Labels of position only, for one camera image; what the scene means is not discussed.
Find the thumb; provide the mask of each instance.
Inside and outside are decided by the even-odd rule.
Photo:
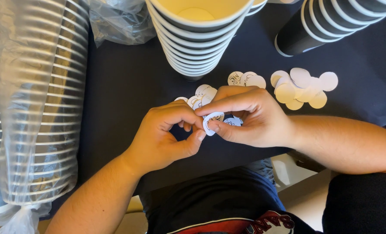
[[[249,131],[247,127],[232,126],[222,121],[210,121],[207,127],[227,141],[248,144]]]
[[[169,149],[173,160],[175,161],[195,155],[199,151],[205,136],[206,132],[199,129],[192,133],[187,140],[173,143]]]

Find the hand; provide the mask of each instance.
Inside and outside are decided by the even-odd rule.
[[[169,133],[177,123],[180,127],[184,125],[186,131],[193,126],[193,133],[187,140],[177,141]],[[195,155],[205,136],[203,118],[195,115],[185,101],[177,100],[149,110],[131,146],[122,156],[134,173],[143,175],[165,168],[175,160]]]
[[[211,103],[195,110],[203,116],[213,112],[233,114],[243,120],[241,127],[211,121],[208,127],[227,141],[255,147],[288,146],[293,124],[279,104],[256,86],[222,86]]]

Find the fingernail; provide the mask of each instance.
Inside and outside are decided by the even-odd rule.
[[[199,140],[199,141],[203,141],[203,139],[205,138],[205,136],[206,136],[206,132],[205,131],[203,131],[203,130],[198,130],[199,131],[199,133],[197,134],[197,139]]]
[[[218,132],[220,130],[220,127],[218,125],[218,123],[216,123],[217,121],[211,121],[210,123],[207,124],[207,126],[210,128],[210,130],[214,131],[214,132]]]

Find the plastic bag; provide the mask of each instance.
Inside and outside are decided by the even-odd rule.
[[[76,185],[88,19],[84,0],[0,0],[0,188],[13,207],[0,233],[38,233]]]
[[[145,0],[88,0],[95,44],[104,40],[138,45],[154,38],[151,16]]]

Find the dark blue tablecloth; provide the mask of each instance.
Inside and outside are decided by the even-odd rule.
[[[334,43],[294,57],[283,57],[273,41],[302,1],[267,4],[247,18],[232,39],[218,66],[198,82],[188,82],[166,61],[157,38],[144,45],[127,46],[104,42],[96,49],[91,39],[86,94],[78,153],[79,181],[82,184],[106,163],[121,154],[131,141],[148,109],[167,104],[176,97],[191,97],[201,84],[215,88],[227,85],[233,71],[253,71],[267,81],[277,70],[307,69],[312,76],[332,71],[339,85],[327,92],[322,109],[305,104],[287,114],[322,114],[365,120],[386,125],[386,19]],[[178,139],[187,135],[178,127]],[[287,152],[287,148],[253,148],[229,143],[219,136],[206,137],[197,155],[146,174],[135,194],[187,179],[236,167]],[[53,212],[70,195],[53,204]]]

